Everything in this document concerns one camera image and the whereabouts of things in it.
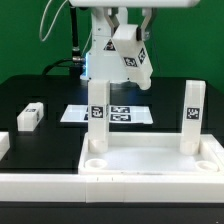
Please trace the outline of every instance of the white stand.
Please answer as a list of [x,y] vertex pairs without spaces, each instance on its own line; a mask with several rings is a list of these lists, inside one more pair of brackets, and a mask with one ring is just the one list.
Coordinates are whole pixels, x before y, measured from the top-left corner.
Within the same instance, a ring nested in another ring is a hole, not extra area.
[[110,82],[92,80],[88,85],[89,150],[103,153],[108,149]]
[[205,87],[204,81],[187,80],[186,82],[182,137],[180,142],[180,152],[185,155],[195,155],[198,153]]
[[0,160],[9,150],[9,133],[8,132],[0,132]]

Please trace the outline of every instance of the white paper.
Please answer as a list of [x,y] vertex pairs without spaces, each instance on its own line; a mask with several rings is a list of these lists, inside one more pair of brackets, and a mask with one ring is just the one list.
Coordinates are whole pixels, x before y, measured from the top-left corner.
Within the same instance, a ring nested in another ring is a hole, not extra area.
[[[87,108],[87,105],[68,105],[61,122],[88,122]],[[109,118],[110,123],[153,123],[149,108],[143,106],[110,105]]]

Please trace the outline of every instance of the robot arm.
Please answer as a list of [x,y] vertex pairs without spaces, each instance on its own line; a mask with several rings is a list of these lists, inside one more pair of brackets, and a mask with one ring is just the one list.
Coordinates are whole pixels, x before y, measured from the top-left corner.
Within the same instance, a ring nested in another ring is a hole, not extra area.
[[134,8],[168,8],[191,7],[200,0],[70,0],[77,7],[134,7]]
[[[149,39],[149,27],[155,18],[152,8],[190,7],[199,1],[70,0],[73,6],[92,7],[92,48],[86,55],[86,73],[81,79],[110,80],[115,84],[131,81],[148,89],[153,69],[143,41]],[[143,8],[141,27],[127,24],[127,18],[119,13],[122,7]],[[126,22],[121,22],[119,14]]]

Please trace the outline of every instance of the green wall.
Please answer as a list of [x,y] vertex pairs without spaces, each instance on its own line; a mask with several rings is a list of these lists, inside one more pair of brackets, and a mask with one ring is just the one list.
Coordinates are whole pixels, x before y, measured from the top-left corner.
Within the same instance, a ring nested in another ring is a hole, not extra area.
[[[59,16],[46,43],[39,41],[39,24],[48,0],[0,1],[0,83],[17,74],[40,74],[42,69],[71,54],[69,8]],[[63,0],[55,0],[46,26]],[[131,9],[130,22],[141,23],[140,10]],[[79,37],[88,37],[90,11],[79,11]],[[201,0],[191,9],[159,9],[151,41],[146,43],[153,76],[197,77],[224,92],[224,1]],[[52,74],[67,74],[56,69]]]

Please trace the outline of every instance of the small white box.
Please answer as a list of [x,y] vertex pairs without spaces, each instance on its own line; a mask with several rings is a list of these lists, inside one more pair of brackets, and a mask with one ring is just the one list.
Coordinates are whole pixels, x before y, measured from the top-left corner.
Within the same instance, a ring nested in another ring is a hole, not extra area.
[[43,116],[43,103],[30,103],[17,117],[18,131],[34,131]]
[[9,133],[8,132],[0,132],[0,160],[9,150]]

